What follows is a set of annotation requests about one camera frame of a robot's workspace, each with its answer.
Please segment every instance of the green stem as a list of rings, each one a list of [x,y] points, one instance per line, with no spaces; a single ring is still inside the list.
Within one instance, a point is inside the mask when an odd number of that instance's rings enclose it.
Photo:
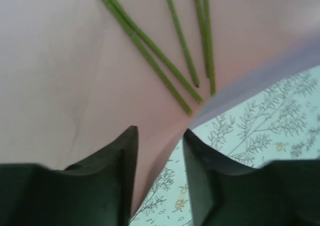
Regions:
[[[206,40],[206,28],[204,23],[204,13],[202,11],[201,0],[194,0],[196,14],[198,17],[198,23],[201,33],[201,41],[202,41],[202,51],[203,51],[203,59],[205,64],[205,72],[206,76],[209,77],[209,69],[208,69],[208,56],[207,56],[207,40]]]
[[[211,95],[216,93],[215,83],[215,69],[214,69],[214,56],[212,46],[212,33],[211,33],[211,22],[210,22],[210,5],[209,0],[203,0],[204,2],[204,22],[205,22],[205,35],[206,35],[206,49],[208,59],[208,73],[210,80],[210,92]]]
[[[181,27],[181,24],[180,24],[178,15],[177,15],[177,11],[176,11],[176,8],[175,8],[175,5],[174,5],[174,1],[173,0],[166,0],[166,1],[168,3],[169,9],[170,9],[170,12],[171,12],[171,15],[172,15],[174,26],[175,26],[176,32],[178,34],[180,44],[181,44],[182,49],[183,49],[184,57],[185,57],[187,65],[188,65],[188,69],[189,69],[192,81],[193,81],[193,83],[194,83],[194,85],[196,87],[199,87],[199,78],[198,78],[198,75],[197,75],[197,71],[196,71],[194,62],[193,62],[193,60],[191,58],[190,51],[188,49],[184,33],[182,31],[182,27]]]
[[[192,85],[186,80],[186,78],[181,74],[181,72],[176,68],[176,66],[165,56],[165,54],[158,48],[158,46],[148,37],[148,35],[143,32],[138,25],[132,20],[132,18],[127,14],[122,5],[118,0],[110,0],[118,12],[122,15],[125,21],[133,28],[137,35],[150,47],[150,49],[164,62],[168,69],[174,74],[174,76],[180,81],[180,83],[189,91],[193,98],[199,103],[203,104],[204,100],[197,93],[197,91],[192,87]]]
[[[133,29],[127,24],[127,22],[122,18],[122,16],[119,14],[117,9],[112,5],[112,3],[109,0],[101,0],[105,6],[109,9],[109,11],[113,14],[113,16],[117,19],[119,24],[122,26],[124,31],[127,33],[127,35],[130,37],[132,42],[135,44],[135,46],[139,49],[139,51],[142,53],[144,58],[148,61],[150,66],[154,69],[156,74],[159,76],[159,78],[162,80],[164,85],[168,88],[168,90],[171,92],[171,94],[175,97],[175,99],[178,101],[178,103],[181,105],[181,107],[184,109],[184,111],[188,114],[192,114],[192,110],[189,107],[189,105],[186,103],[186,101],[181,97],[179,92],[176,90],[176,88],[172,85],[172,83],[169,81],[167,76],[164,74],[164,72],[160,69],[154,58],[151,56],[151,54],[148,52],[148,50],[145,48],[145,46],[140,42],[139,38],[133,31]]]

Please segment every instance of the yellow flower print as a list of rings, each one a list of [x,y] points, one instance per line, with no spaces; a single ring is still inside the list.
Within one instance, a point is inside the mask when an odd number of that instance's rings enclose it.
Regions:
[[[186,202],[188,202],[188,200],[183,200],[183,199],[177,200],[175,202],[175,210],[173,210],[172,213],[175,213],[177,211],[182,212],[182,208],[185,206]]]
[[[286,152],[285,146],[287,146],[287,145],[288,145],[288,143],[277,142],[277,143],[275,144],[275,149],[276,149],[278,152],[281,152],[281,151]]]
[[[181,192],[182,194],[185,194],[185,193],[188,191],[188,188],[189,188],[189,187],[187,186],[187,184],[185,184],[185,186],[180,186],[179,188],[181,189],[180,192]]]

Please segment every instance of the black object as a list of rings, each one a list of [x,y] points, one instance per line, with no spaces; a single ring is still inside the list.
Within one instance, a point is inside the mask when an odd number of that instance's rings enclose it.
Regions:
[[[0,164],[0,226],[127,226],[138,128],[66,170]]]
[[[189,129],[183,152],[195,226],[320,225],[320,160],[279,160],[254,169]]]

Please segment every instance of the purple fabric edge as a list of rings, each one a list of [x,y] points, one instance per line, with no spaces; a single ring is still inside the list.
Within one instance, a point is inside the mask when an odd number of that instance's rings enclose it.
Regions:
[[[189,124],[189,129],[192,130],[232,109],[281,79],[318,65],[320,65],[320,33],[299,40],[289,50],[218,92],[198,112]]]

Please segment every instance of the light blue fabric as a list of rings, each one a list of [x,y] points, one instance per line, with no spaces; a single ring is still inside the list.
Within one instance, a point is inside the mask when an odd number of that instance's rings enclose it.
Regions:
[[[258,168],[274,159],[320,157],[320,66],[283,79],[194,128],[206,144]],[[131,226],[193,226],[182,142]]]

